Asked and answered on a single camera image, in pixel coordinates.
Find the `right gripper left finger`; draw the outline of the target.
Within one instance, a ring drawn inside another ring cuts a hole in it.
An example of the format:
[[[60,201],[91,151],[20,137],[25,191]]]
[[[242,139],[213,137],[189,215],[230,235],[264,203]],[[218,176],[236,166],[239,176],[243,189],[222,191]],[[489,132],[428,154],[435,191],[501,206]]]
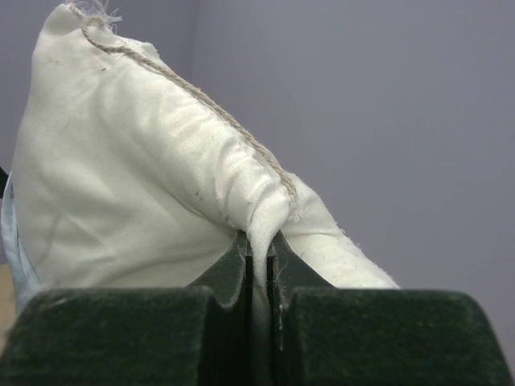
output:
[[[244,233],[183,288],[34,296],[1,356],[4,385],[250,385]]]

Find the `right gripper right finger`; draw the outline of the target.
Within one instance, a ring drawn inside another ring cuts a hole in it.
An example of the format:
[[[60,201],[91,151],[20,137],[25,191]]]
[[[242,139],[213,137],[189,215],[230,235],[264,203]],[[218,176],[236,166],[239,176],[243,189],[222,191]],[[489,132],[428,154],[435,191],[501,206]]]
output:
[[[268,296],[277,385],[511,385],[488,317],[467,294],[338,289],[282,234]]]

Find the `white pillow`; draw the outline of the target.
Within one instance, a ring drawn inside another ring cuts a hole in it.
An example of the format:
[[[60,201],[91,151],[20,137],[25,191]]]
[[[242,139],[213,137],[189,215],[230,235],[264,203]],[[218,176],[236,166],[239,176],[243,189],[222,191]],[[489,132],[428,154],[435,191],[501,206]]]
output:
[[[10,173],[43,290],[187,285],[237,231],[259,282],[281,232],[335,286],[395,287],[308,185],[157,71],[160,62],[151,44],[72,4],[45,21]]]

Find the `light blue pillowcase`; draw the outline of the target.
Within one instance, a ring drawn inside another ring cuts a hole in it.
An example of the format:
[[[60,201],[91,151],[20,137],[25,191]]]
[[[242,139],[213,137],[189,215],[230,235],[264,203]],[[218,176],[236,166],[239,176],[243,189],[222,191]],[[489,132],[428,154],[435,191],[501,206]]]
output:
[[[43,289],[19,235],[11,176],[6,178],[1,207],[1,235],[7,264],[14,284],[15,313],[21,314],[30,300]]]

